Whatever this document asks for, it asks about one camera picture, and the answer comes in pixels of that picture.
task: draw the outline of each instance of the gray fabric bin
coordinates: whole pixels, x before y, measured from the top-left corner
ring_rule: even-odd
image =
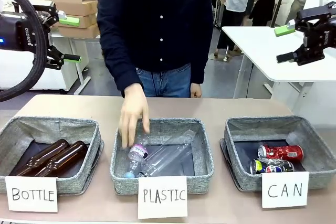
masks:
[[[196,134],[191,143],[195,176],[187,176],[187,192],[189,194],[206,193],[214,173],[214,162],[203,123],[198,119],[151,119],[150,127],[150,145],[162,144],[171,136],[177,133],[183,134],[187,130],[192,130]],[[136,132],[142,131],[142,122],[139,120]],[[120,195],[138,194],[138,179],[122,177],[128,168],[129,148],[122,149],[118,130],[115,139],[111,160],[111,176],[115,192]]]
[[[81,193],[101,144],[98,123],[87,119],[37,116],[12,118],[0,132],[0,193],[6,193],[5,176],[10,174],[33,140],[52,144],[61,138],[69,144],[76,141],[90,144],[79,172],[57,179],[58,194]]]
[[[309,172],[309,189],[325,188],[336,173],[336,157],[313,126],[299,116],[230,118],[226,121],[224,140],[236,179],[244,191],[261,191],[261,175],[245,171],[235,147],[237,142],[286,140],[300,145],[301,162]]]

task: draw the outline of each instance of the purple bottle label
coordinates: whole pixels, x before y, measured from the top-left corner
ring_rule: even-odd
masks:
[[[148,156],[148,152],[146,150],[146,148],[144,146],[142,146],[141,144],[134,144],[133,147],[130,150],[131,152],[136,152],[139,155],[141,155],[143,158],[146,158]]]

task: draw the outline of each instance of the beige tabletop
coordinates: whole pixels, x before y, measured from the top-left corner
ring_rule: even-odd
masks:
[[[65,116],[97,120],[105,142],[103,155],[88,190],[80,196],[59,197],[57,214],[8,211],[6,195],[0,195],[0,219],[34,221],[137,222],[137,196],[118,196],[110,177],[113,138],[117,128],[120,97],[75,95],[35,96],[18,115]],[[150,220],[185,223],[335,223],[336,183],[309,192],[302,208],[264,210],[261,193],[242,193],[235,187],[224,163],[219,139],[226,119],[233,116],[288,115],[273,100],[149,98],[152,118],[191,117],[205,124],[214,156],[215,173],[205,195],[188,196],[188,217]]]

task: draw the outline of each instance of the stack of cardboard boxes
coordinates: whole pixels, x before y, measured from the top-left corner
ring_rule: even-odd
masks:
[[[97,25],[97,0],[52,0],[57,10],[68,17],[79,18],[79,26],[56,23],[59,33],[64,37],[90,39],[99,35]]]

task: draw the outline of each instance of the blue jeans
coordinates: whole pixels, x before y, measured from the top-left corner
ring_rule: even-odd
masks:
[[[190,64],[165,72],[137,68],[146,97],[190,97]]]

